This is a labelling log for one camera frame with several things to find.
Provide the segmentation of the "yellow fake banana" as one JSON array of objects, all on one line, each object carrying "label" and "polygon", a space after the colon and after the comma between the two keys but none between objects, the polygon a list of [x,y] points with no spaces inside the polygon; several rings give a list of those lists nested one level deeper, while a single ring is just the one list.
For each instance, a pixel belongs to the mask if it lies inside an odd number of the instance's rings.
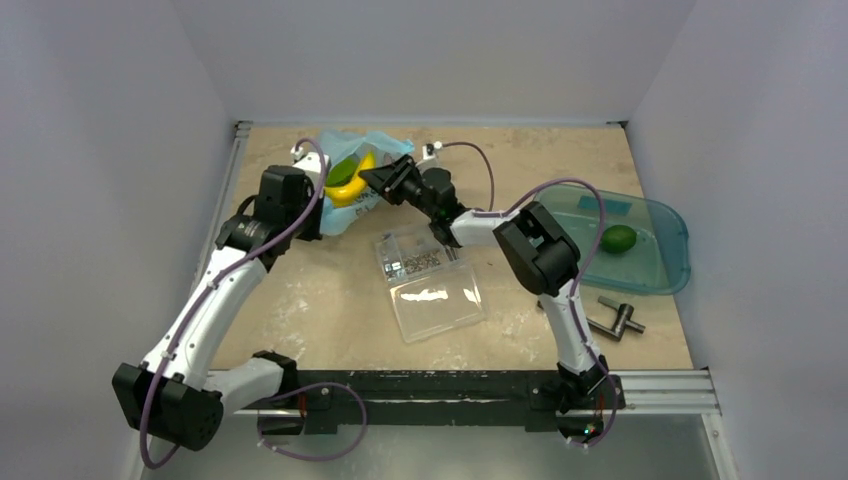
[{"label": "yellow fake banana", "polygon": [[368,188],[368,184],[363,180],[359,173],[363,170],[370,170],[376,167],[376,157],[371,151],[367,152],[360,159],[359,167],[351,181],[341,187],[324,187],[324,193],[330,198],[333,205],[337,208],[350,206],[354,201]]}]

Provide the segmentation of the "light blue plastic bag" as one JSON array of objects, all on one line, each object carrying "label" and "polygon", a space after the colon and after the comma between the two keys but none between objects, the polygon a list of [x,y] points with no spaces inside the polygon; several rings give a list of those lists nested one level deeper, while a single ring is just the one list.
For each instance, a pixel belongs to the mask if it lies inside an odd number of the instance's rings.
[{"label": "light blue plastic bag", "polygon": [[320,226],[321,234],[329,236],[343,233],[381,200],[359,172],[390,164],[414,149],[410,140],[398,140],[381,131],[360,135],[324,130],[318,143],[331,160]]}]

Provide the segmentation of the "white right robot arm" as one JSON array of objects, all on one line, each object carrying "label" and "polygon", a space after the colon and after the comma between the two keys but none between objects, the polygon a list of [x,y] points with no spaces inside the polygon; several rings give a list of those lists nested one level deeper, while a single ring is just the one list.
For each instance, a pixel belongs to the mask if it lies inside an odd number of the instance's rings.
[{"label": "white right robot arm", "polygon": [[592,257],[541,203],[526,194],[512,207],[482,211],[458,198],[451,173],[419,170],[409,156],[358,174],[391,205],[407,203],[427,216],[435,239],[452,248],[498,248],[518,283],[536,295],[557,350],[555,396],[566,413],[588,406],[616,412],[621,388],[589,326],[580,283]]}]

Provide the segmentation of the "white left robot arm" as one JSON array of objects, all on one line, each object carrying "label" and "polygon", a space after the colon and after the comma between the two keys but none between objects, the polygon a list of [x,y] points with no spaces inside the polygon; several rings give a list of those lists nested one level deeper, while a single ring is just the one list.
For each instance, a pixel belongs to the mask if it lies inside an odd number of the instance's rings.
[{"label": "white left robot arm", "polygon": [[292,240],[320,239],[321,166],[272,165],[259,191],[226,220],[206,273],[178,318],[136,365],[121,364],[112,386],[128,424],[138,430],[143,457],[148,439],[199,451],[223,418],[259,400],[284,409],[297,399],[293,360],[269,351],[214,373],[211,362],[251,292]]}]

